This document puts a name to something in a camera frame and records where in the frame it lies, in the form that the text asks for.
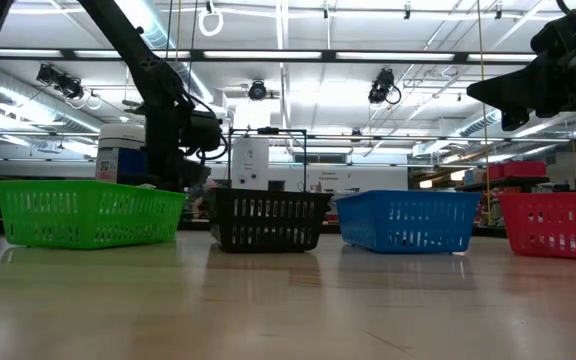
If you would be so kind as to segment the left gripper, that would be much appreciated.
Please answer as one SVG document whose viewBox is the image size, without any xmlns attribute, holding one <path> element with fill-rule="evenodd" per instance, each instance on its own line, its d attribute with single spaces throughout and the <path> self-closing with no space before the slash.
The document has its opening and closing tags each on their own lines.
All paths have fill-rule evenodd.
<svg viewBox="0 0 576 360">
<path fill-rule="evenodd" d="M 153 185 L 156 189 L 183 192 L 185 188 L 203 185 L 211 169 L 190 161 L 180 153 L 150 156 L 141 150 L 120 151 L 117 182 L 123 185 Z"/>
</svg>

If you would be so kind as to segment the white wipes canister blue label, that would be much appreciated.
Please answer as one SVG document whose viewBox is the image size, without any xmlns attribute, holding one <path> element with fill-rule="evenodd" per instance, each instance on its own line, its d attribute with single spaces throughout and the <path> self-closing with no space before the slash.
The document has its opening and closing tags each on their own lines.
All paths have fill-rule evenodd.
<svg viewBox="0 0 576 360">
<path fill-rule="evenodd" d="M 139 185 L 146 175 L 145 129 L 127 123 L 100 128 L 95 179 L 124 185 Z"/>
</svg>

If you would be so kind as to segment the white machine cabinet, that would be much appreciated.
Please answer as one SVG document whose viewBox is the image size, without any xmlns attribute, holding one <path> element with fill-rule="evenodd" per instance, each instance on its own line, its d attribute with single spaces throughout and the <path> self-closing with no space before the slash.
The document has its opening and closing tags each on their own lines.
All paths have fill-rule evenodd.
<svg viewBox="0 0 576 360">
<path fill-rule="evenodd" d="M 267 139 L 245 137 L 233 144 L 231 185 L 235 189 L 268 190 L 270 171 L 270 142 Z"/>
</svg>

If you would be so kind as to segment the black plastic basket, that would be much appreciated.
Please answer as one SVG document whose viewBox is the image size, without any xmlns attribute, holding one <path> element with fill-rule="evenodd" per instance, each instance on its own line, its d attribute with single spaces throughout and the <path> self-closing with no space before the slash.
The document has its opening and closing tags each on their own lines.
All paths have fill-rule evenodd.
<svg viewBox="0 0 576 360">
<path fill-rule="evenodd" d="M 331 196 L 214 188 L 208 202 L 211 235 L 228 253 L 298 253 L 318 245 Z"/>
</svg>

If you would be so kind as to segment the green plastic basket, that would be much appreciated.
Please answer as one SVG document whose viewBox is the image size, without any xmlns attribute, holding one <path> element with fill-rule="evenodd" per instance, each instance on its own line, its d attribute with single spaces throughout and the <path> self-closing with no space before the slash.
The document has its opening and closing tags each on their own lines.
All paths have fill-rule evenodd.
<svg viewBox="0 0 576 360">
<path fill-rule="evenodd" d="M 186 195 L 94 180 L 0 181 L 11 245 L 103 249 L 175 238 Z"/>
</svg>

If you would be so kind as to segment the red plastic basket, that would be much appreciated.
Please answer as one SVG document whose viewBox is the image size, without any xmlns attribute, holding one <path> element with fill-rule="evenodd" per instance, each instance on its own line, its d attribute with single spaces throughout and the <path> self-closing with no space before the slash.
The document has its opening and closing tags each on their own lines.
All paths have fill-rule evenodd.
<svg viewBox="0 0 576 360">
<path fill-rule="evenodd" d="M 499 201 L 515 254 L 576 259 L 576 192 L 502 194 Z"/>
</svg>

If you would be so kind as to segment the blue plastic basket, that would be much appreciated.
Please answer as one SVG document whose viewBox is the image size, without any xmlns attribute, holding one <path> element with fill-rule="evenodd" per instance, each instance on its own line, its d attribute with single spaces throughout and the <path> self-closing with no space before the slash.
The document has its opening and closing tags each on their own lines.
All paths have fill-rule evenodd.
<svg viewBox="0 0 576 360">
<path fill-rule="evenodd" d="M 336 201 L 345 243 L 378 253 L 465 252 L 476 193 L 371 190 Z"/>
</svg>

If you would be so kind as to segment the black overhead light bar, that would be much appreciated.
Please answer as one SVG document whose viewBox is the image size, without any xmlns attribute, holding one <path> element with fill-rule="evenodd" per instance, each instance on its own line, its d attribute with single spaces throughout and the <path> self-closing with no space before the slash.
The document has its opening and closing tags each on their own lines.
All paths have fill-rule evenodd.
<svg viewBox="0 0 576 360">
<path fill-rule="evenodd" d="M 189 62 L 271 63 L 392 63 L 437 65 L 525 65 L 536 58 L 531 53 L 472 53 L 437 51 L 345 51 L 345 50 L 156 50 L 162 59 Z M 106 49 L 0 48 L 0 60 L 117 61 L 120 55 Z"/>
</svg>

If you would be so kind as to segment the black tube frame stand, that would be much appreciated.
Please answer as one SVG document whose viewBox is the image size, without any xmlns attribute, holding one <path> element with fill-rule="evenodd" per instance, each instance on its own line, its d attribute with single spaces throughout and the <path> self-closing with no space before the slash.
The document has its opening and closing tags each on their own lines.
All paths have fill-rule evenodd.
<svg viewBox="0 0 576 360">
<path fill-rule="evenodd" d="M 307 140 L 308 134 L 305 129 L 282 129 L 276 127 L 262 127 L 257 129 L 236 129 L 230 128 L 227 133 L 225 143 L 227 144 L 227 183 L 231 185 L 231 164 L 233 155 L 233 144 L 242 138 L 249 137 L 255 139 L 267 139 L 269 142 L 271 140 L 291 140 L 297 144 L 303 150 L 303 179 L 302 183 L 307 182 Z"/>
</svg>

